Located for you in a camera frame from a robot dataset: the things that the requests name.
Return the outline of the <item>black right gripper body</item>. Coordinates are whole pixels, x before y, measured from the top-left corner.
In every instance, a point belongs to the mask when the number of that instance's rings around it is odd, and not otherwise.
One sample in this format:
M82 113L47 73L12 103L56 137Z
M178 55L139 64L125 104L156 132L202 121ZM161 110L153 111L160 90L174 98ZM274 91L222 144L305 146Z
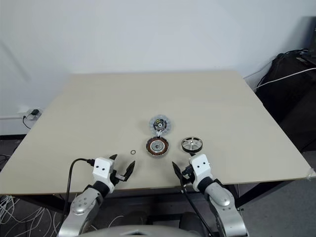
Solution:
M183 171L181 171L181 182L183 185L193 184L195 181L194 169L192 165L188 165Z

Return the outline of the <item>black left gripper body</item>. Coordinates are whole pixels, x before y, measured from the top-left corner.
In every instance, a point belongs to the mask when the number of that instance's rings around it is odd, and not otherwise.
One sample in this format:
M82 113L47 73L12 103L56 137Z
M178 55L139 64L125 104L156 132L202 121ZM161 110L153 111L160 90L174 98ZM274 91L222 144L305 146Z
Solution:
M125 177L117 174L117 171L114 169L114 160L110 159L110 162L110 190L114 190L116 184L125 181Z

